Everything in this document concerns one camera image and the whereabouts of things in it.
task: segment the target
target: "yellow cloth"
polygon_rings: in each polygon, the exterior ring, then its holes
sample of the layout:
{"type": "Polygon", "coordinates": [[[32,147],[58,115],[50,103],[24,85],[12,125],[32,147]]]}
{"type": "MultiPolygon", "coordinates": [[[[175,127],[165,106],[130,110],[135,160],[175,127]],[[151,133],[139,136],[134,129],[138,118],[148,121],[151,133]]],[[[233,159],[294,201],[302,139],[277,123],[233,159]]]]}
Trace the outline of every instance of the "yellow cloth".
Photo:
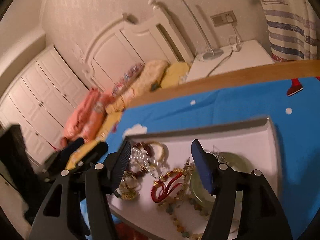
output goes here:
{"type": "Polygon", "coordinates": [[[72,170],[76,167],[76,163],[81,160],[86,154],[95,147],[100,141],[104,141],[110,133],[113,126],[121,120],[122,112],[115,112],[110,114],[105,119],[103,125],[97,133],[97,138],[93,141],[85,143],[78,150],[76,150],[69,158],[66,169],[72,170]]]}
{"type": "Polygon", "coordinates": [[[113,104],[107,106],[106,112],[111,114],[122,111],[132,99],[150,91],[154,83],[160,82],[167,66],[168,63],[164,60],[149,61],[141,72],[140,77],[113,104]]]}
{"type": "Polygon", "coordinates": [[[185,76],[190,70],[190,67],[185,62],[177,62],[172,64],[164,72],[164,77],[160,83],[161,88],[168,88],[179,85],[181,77],[185,76]]]}

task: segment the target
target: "pink pillow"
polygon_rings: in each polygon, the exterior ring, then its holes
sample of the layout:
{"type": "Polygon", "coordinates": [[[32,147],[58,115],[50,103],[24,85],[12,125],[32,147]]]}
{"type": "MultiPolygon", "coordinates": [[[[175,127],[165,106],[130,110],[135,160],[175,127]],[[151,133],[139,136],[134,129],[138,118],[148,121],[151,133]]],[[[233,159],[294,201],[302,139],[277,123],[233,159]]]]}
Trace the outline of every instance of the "pink pillow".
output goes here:
{"type": "Polygon", "coordinates": [[[89,90],[85,99],[67,120],[63,131],[63,135],[66,139],[72,140],[82,131],[99,96],[100,92],[97,88],[91,88],[89,90]]]}
{"type": "Polygon", "coordinates": [[[79,134],[79,137],[82,137],[85,142],[89,142],[96,137],[97,132],[106,117],[106,105],[113,102],[114,97],[110,95],[110,92],[104,92],[100,95],[100,98],[93,107],[89,120],[84,125],[81,133],[79,134]]]}

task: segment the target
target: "white nightstand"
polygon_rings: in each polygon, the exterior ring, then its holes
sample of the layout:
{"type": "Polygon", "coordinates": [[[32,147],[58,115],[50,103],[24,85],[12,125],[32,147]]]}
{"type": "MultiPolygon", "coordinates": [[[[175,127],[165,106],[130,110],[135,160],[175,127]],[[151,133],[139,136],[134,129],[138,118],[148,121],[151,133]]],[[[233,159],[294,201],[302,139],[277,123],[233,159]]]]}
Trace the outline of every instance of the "white nightstand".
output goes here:
{"type": "MultiPolygon", "coordinates": [[[[230,46],[221,48],[224,54],[210,61],[194,60],[186,82],[204,78],[227,55],[230,54],[230,46]]],[[[256,41],[245,41],[239,52],[233,52],[231,58],[226,60],[212,75],[231,72],[239,69],[273,64],[273,60],[265,49],[256,41]]]]}

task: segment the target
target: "power cord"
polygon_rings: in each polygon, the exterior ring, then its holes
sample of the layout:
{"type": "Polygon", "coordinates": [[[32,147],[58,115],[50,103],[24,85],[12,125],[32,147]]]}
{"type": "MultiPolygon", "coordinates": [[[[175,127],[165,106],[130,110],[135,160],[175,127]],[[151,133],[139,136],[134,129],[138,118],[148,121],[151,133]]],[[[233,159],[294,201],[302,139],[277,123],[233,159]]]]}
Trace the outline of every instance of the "power cord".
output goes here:
{"type": "Polygon", "coordinates": [[[230,36],[228,36],[228,39],[227,39],[228,45],[231,48],[231,52],[228,56],[224,57],[212,70],[210,70],[210,72],[206,75],[206,77],[209,77],[212,74],[212,72],[215,71],[223,62],[225,62],[226,60],[231,58],[233,52],[238,52],[240,50],[239,45],[241,46],[243,44],[242,39],[240,40],[240,38],[238,37],[237,30],[236,30],[235,26],[233,25],[233,23],[231,23],[231,25],[232,25],[233,30],[235,32],[235,35],[230,35],[230,36]],[[231,42],[230,42],[231,37],[236,38],[236,43],[231,44],[231,42]]]}
{"type": "Polygon", "coordinates": [[[225,59],[228,60],[228,59],[231,57],[232,53],[233,53],[233,49],[231,49],[231,53],[230,53],[228,56],[224,57],[224,58],[206,75],[206,77],[210,76],[211,73],[212,73],[213,71],[215,71],[216,68],[219,67],[219,66],[224,62],[225,59]]]}

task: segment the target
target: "wall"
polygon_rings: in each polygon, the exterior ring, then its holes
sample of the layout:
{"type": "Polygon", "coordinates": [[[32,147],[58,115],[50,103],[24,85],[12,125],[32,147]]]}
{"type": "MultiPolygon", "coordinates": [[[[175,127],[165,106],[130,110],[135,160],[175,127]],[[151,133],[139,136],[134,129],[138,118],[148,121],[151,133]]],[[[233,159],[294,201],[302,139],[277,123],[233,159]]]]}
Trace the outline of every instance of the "wall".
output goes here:
{"type": "MultiPolygon", "coordinates": [[[[167,7],[193,52],[197,45],[204,45],[198,29],[180,0],[157,1],[167,7]]],[[[186,1],[199,18],[213,47],[227,45],[227,37],[234,35],[234,31],[230,25],[214,28],[209,16],[233,10],[242,39],[257,39],[265,49],[270,51],[268,29],[259,0],[186,1]]],[[[88,84],[84,80],[83,66],[77,59],[77,55],[79,51],[86,51],[89,42],[104,25],[123,12],[132,14],[132,19],[136,22],[142,22],[152,16],[148,0],[47,0],[42,27],[47,38],[55,44],[69,66],[88,84]]]]}
{"type": "Polygon", "coordinates": [[[0,58],[0,97],[19,72],[45,49],[45,33],[38,26],[20,38],[0,58]]]}
{"type": "Polygon", "coordinates": [[[42,0],[14,0],[0,21],[0,58],[39,25],[42,0]]]}

